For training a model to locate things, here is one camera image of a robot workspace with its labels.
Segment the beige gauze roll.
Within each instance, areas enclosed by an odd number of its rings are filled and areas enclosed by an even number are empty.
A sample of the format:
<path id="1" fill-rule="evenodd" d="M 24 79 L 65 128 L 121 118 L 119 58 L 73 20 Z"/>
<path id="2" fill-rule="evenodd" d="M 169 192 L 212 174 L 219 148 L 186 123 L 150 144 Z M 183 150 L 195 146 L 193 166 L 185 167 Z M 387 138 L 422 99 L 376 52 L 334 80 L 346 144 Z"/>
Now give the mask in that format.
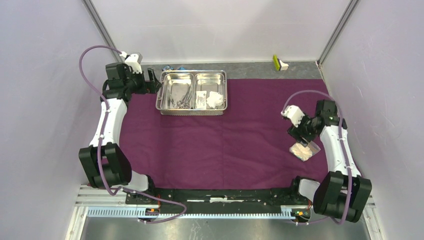
<path id="1" fill-rule="evenodd" d="M 306 146 L 296 142 L 289 148 L 289 152 L 303 162 L 309 160 L 320 151 L 321 148 L 313 141 L 309 142 Z"/>

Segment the metal instrument tray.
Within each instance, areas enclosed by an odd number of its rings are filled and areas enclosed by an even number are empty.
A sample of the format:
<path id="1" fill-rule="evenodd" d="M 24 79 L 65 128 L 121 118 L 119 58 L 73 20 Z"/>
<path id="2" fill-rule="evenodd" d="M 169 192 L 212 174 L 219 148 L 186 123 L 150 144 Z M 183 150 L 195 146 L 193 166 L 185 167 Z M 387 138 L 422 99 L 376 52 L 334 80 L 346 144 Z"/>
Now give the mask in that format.
<path id="1" fill-rule="evenodd" d="M 165 116 L 220 116 L 228 107 L 228 79 L 224 70 L 167 70 L 161 74 L 162 88 L 156 99 L 156 109 Z M 175 108 L 168 109 L 166 92 L 171 88 Z M 191 87 L 191 108 L 178 109 L 177 101 L 181 100 L 188 87 Z M 196 91 L 207 91 L 206 98 L 211 91 L 223 95 L 223 104 L 212 109 L 195 109 Z"/>

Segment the purple cloth wrap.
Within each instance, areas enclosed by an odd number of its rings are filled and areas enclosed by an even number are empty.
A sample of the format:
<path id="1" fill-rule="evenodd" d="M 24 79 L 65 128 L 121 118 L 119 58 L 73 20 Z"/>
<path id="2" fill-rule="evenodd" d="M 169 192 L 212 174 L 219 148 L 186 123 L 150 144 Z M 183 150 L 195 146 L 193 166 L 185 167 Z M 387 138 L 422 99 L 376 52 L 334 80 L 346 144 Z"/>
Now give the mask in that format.
<path id="1" fill-rule="evenodd" d="M 230 79 L 228 107 L 219 116 L 170 116 L 155 95 L 135 95 L 124 117 L 119 145 L 131 168 L 158 188 L 269 189 L 297 177 L 322 181 L 321 150 L 301 161 L 281 111 L 289 101 L 308 115 L 327 87 L 322 79 Z"/>

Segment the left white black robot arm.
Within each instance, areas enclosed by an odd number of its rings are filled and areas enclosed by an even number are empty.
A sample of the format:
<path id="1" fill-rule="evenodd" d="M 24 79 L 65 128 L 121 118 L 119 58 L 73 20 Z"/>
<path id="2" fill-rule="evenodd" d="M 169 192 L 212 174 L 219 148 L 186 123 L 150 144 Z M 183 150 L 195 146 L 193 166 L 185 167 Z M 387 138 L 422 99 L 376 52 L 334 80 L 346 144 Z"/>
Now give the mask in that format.
<path id="1" fill-rule="evenodd" d="M 89 146 L 79 150 L 78 158 L 91 187 L 107 190 L 112 196 L 127 192 L 151 204 L 157 198 L 152 178 L 132 169 L 119 142 L 132 96 L 156 94 L 162 84 L 152 68 L 147 69 L 148 80 L 126 63 L 110 63 L 105 70 L 107 79 L 96 91 L 101 102 L 98 126 Z"/>

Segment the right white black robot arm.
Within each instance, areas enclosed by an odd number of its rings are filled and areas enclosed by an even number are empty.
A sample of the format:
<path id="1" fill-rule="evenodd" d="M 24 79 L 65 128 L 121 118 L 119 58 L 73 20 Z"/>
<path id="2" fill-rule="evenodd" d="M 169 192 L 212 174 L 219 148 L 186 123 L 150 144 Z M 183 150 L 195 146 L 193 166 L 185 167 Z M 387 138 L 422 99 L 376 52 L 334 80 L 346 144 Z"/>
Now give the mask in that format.
<path id="1" fill-rule="evenodd" d="M 315 138 L 323 145 L 328 173 L 321 182 L 297 176 L 291 182 L 289 199 L 302 204 L 312 202 L 316 214 L 334 220 L 356 223 L 362 216 L 372 191 L 372 183 L 362 177 L 348 143 L 348 128 L 335 101 L 323 99 L 316 103 L 314 116 L 296 105 L 287 105 L 281 112 L 291 122 L 287 130 L 296 143 L 290 151 L 298 156 L 301 149 L 312 149 Z"/>

